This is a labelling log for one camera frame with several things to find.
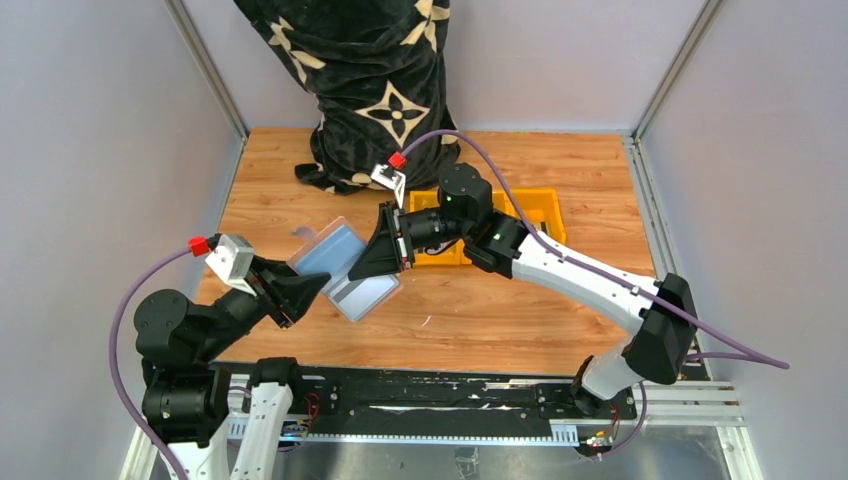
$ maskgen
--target wood grain surface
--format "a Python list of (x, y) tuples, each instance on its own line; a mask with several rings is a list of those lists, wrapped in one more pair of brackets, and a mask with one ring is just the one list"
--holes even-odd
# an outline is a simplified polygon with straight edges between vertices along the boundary
[[(388, 192), (348, 197), (300, 185), (293, 168), (312, 162), (310, 130), (257, 128), (250, 135), (220, 231), (243, 235), (257, 254), (287, 259), (301, 245), (301, 225), (320, 230), (344, 216), (364, 240), (377, 204)], [(554, 187), (567, 245), (615, 267), (652, 274), (651, 258), (617, 135), (472, 133), (514, 188)], [(471, 148), (461, 161), (497, 182)], [(543, 287), (472, 266), (419, 267), (404, 287), (359, 323), (342, 317), (323, 295), (294, 327), (269, 319), (234, 344), (222, 359), (255, 361), (294, 356), (315, 365), (458, 371), (573, 374), (623, 331), (594, 310)], [(207, 270), (198, 302), (225, 287)], [(426, 326), (422, 324), (428, 316)]]

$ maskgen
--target yellow bin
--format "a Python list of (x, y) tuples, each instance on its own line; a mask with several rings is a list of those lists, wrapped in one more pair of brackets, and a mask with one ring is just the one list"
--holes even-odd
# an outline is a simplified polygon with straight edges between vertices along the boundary
[[(562, 223), (562, 212), (559, 209), (559, 199), (553, 188), (524, 188), (512, 191), (518, 205), (524, 210), (527, 218), (536, 229), (548, 234), (559, 243), (565, 244), (565, 225)], [(509, 198), (502, 190), (492, 192), (492, 202), (495, 208), (507, 215), (517, 216)], [(409, 193), (409, 211), (416, 212), (430, 207), (438, 207), (436, 190)], [(415, 265), (471, 265), (471, 260), (462, 254), (462, 240), (439, 255), (427, 255), (415, 252)]]

